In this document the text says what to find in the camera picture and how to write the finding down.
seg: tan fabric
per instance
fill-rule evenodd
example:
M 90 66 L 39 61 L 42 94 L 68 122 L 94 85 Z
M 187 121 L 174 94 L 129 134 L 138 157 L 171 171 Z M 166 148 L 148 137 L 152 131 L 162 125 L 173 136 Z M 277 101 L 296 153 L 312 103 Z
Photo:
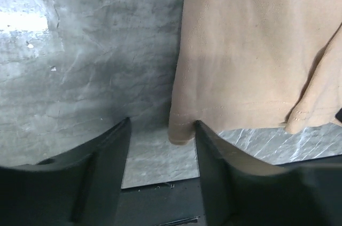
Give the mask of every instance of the tan fabric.
M 292 134 L 334 121 L 341 23 L 342 0 L 185 0 L 170 141 L 192 139 L 198 119 Z

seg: gray marble tile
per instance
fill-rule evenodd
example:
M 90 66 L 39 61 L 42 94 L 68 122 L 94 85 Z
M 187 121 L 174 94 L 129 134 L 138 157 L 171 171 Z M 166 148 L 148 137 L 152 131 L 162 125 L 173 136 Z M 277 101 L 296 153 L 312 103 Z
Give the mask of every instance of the gray marble tile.
M 183 0 L 0 0 L 0 164 L 36 163 L 122 118 L 134 132 L 123 187 L 198 175 L 166 127 Z M 222 135 L 271 163 L 340 154 L 341 129 Z
M 331 123 L 308 127 L 294 135 L 275 128 L 224 131 L 220 136 L 273 165 L 342 154 L 342 129 Z

